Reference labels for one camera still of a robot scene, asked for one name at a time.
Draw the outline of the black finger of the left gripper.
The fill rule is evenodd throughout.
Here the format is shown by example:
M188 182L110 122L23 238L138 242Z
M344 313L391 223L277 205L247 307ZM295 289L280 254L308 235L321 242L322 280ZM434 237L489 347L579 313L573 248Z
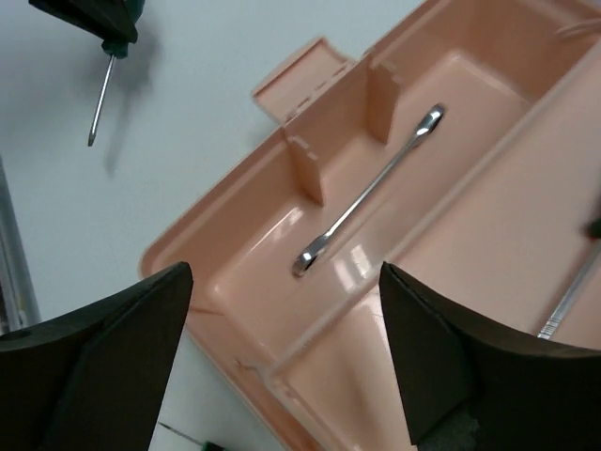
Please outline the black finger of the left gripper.
M28 3L100 39L126 43L135 43L138 39L138 1L29 0Z

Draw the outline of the large green screwdriver tip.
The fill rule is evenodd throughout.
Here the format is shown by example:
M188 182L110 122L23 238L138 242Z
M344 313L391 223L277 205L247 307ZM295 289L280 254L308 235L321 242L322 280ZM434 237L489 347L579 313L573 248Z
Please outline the large green screwdriver tip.
M537 334L538 338L549 340L554 335L562 320L577 300L579 290L594 271L596 261L600 256L600 218L596 218L587 226L586 235L593 243L590 252L585 257L546 323Z

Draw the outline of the pink plastic toolbox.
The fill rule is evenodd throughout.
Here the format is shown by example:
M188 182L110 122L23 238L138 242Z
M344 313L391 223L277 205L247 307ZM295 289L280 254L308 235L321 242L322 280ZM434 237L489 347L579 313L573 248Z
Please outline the pink plastic toolbox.
M191 266L190 335L287 448L408 450L379 269L542 328L600 212L600 5L426 1L358 60L311 41L254 99L277 130L140 272ZM295 277L437 103L434 132Z

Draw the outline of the silver ratchet wrench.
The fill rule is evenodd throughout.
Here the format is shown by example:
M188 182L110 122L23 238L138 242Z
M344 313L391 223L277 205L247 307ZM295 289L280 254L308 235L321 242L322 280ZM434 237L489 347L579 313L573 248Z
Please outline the silver ratchet wrench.
M361 193L349 204L341 215L320 235L316 236L295 258L291 271L295 277L303 277L316 263L318 258L326 251L333 237L342 226L349 220L354 212L366 202L366 199L376 188L392 173L392 171L408 156L408 154L420 146L438 127L447 112L447 107L442 103L433 105L421 118L414 128L407 142L387 162L373 180L361 191Z

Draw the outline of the small precision screwdriver front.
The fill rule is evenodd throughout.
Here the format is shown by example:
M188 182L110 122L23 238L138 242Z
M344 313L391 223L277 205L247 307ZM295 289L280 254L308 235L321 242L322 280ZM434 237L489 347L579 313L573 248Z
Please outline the small precision screwdriver front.
M172 426L169 426L169 425L165 424L164 422L159 421L158 424L160 426L162 426L163 428L166 428L167 430L175 433L178 437L197 445L201 451L228 451L228 449L226 447L223 447L217 443L214 443L211 441L201 442L199 440L196 440L194 437L192 437L176 428L173 428Z

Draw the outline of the large green screwdriver front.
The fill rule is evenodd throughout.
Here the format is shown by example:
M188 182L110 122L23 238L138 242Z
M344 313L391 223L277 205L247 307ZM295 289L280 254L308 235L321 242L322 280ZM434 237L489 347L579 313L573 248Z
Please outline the large green screwdriver front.
M109 56L107 69L104 73L100 94L94 110L93 119L91 122L90 130L87 137L87 146L91 148L97 138L98 129L100 124L100 116L104 101L107 95L108 86L115 68L116 61L118 59L124 59L128 56L129 44L124 41L116 40L105 40L102 45L102 50Z

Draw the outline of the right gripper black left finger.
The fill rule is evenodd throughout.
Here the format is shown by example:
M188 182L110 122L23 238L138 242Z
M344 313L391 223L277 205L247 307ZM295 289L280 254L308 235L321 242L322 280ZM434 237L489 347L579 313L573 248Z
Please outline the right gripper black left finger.
M4 450L147 450L193 291L176 263L1 337Z

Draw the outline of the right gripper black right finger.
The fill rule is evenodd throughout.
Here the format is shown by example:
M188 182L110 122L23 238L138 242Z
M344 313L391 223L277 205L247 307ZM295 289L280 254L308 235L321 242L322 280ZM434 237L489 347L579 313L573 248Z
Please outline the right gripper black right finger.
M420 450L596 450L600 354L520 332L391 263L380 303Z

